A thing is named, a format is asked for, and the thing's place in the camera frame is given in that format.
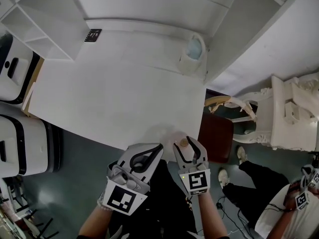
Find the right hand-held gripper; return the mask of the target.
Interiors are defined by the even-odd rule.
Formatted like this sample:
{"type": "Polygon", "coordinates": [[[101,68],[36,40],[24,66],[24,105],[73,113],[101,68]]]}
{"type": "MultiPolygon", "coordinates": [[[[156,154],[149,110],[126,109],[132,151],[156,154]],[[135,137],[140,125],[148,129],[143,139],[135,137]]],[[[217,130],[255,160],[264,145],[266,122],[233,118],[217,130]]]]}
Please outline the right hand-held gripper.
{"type": "Polygon", "coordinates": [[[186,139],[188,143],[174,143],[172,147],[180,168],[178,174],[190,196],[204,194],[211,185],[207,151],[198,140],[190,136],[186,139]]]}

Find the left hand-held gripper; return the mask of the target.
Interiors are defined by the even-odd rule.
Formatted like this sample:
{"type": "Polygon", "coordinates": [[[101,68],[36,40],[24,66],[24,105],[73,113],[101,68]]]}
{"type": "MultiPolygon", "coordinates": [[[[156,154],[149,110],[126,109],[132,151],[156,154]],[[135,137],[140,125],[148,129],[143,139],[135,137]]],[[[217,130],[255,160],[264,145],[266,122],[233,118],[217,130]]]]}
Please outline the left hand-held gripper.
{"type": "Polygon", "coordinates": [[[103,208],[130,216],[147,198],[148,184],[163,155],[161,143],[130,145],[118,162],[108,165],[107,184],[100,196],[103,208]]]}

